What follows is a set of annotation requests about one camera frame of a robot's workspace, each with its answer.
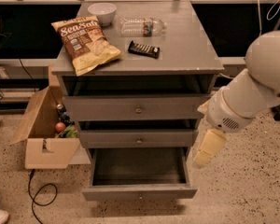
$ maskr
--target cabinet top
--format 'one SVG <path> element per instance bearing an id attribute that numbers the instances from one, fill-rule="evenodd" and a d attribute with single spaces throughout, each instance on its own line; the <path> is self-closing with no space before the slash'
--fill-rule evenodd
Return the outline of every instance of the cabinet top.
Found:
<path id="1" fill-rule="evenodd" d="M 223 70 L 203 26 L 192 5 L 187 1 L 112 2 L 117 6 L 113 23 L 103 27 L 107 41 L 120 49 L 123 56 L 111 63 L 99 65 L 83 76 L 93 75 L 170 75 L 217 74 Z M 77 17 L 88 16 L 83 3 Z M 122 17 L 153 17 L 167 23 L 163 35 L 152 37 L 122 37 L 117 22 Z M 131 54 L 127 51 L 131 41 L 159 47 L 158 59 Z M 71 59 L 63 47 L 52 73 L 61 76 L 75 74 Z"/>

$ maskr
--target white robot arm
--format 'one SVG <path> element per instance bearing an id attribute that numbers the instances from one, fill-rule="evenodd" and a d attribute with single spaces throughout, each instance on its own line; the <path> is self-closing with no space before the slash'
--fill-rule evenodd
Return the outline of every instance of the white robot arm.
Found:
<path id="1" fill-rule="evenodd" d="M 226 133 L 247 126 L 263 109 L 280 105 L 280 31 L 258 37 L 248 48 L 244 69 L 198 110 L 213 127 L 195 156 L 206 165 L 223 148 Z"/>

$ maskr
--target open cardboard box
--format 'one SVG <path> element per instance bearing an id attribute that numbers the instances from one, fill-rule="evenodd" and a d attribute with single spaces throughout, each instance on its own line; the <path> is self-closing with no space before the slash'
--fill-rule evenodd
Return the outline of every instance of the open cardboard box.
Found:
<path id="1" fill-rule="evenodd" d="M 61 169 L 68 164 L 90 163 L 78 138 L 55 138 L 59 121 L 56 105 L 62 103 L 62 98 L 58 80 L 49 68 L 49 86 L 30 98 L 10 141 L 16 144 L 26 140 L 25 168 Z"/>

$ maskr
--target snack bag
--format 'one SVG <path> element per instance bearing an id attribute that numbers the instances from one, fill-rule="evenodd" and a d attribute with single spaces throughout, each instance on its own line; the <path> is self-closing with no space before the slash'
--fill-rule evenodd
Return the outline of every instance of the snack bag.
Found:
<path id="1" fill-rule="evenodd" d="M 56 21 L 51 25 L 71 56 L 77 76 L 121 56 L 121 51 L 106 40 L 96 16 Z"/>

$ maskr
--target speckled floor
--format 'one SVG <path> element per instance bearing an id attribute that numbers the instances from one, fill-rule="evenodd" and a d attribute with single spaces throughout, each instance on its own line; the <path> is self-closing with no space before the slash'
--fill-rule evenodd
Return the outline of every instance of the speckled floor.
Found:
<path id="1" fill-rule="evenodd" d="M 25 144 L 9 140 L 21 115 L 0 116 L 0 208 L 8 210 L 8 223 L 38 223 L 28 195 L 30 170 L 24 169 Z M 200 130 L 208 127 L 203 120 Z M 199 191 L 191 200 L 86 202 L 81 190 L 88 186 L 89 165 L 65 170 L 37 170 L 32 193 L 54 183 L 54 203 L 35 208 L 43 223 L 187 223 L 280 224 L 280 121 L 270 110 L 261 112 L 248 128 L 228 134 L 228 144 L 202 168 L 188 168 Z M 40 194 L 47 202 L 53 189 Z"/>

